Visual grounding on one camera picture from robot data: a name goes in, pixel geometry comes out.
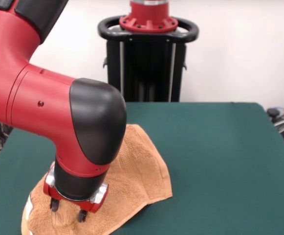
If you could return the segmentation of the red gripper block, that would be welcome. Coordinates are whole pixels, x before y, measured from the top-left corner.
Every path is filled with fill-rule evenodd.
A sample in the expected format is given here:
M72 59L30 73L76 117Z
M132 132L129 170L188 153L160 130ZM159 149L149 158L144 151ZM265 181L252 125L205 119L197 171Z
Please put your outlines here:
M44 186L43 186L44 194L50 196L51 198L50 201L51 211L56 212L59 208L59 202L61 200L65 200L80 207L81 210L79 211L77 219L79 223L85 222L87 217L87 212L97 212L104 203L104 200L109 190L109 185L107 183L102 183L101 186L96 190L94 195L91 196L86 201L73 201L67 199L62 195L60 195L55 188L54 165L55 165L54 163L51 164L44 179Z

